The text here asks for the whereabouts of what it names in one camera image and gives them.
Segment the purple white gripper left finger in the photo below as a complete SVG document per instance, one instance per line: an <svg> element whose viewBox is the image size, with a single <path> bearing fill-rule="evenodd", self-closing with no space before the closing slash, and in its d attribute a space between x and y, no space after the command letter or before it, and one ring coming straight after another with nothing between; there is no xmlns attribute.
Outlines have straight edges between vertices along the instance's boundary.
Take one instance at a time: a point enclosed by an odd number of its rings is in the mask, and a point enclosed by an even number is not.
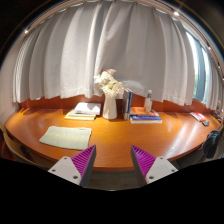
<svg viewBox="0 0 224 224"><path fill-rule="evenodd" d="M93 145L72 157L63 156L49 172L81 187L87 187L96 157L96 146Z"/></svg>

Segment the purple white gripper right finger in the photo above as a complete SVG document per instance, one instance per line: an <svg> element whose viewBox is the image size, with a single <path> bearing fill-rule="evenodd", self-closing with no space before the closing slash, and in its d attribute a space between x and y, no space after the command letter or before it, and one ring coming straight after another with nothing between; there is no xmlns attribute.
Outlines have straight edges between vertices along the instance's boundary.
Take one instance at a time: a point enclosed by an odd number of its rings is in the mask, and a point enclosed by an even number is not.
<svg viewBox="0 0 224 224"><path fill-rule="evenodd" d="M135 145L131 146L131 158L140 185L150 184L177 172L177 169L164 157L155 157Z"/></svg>

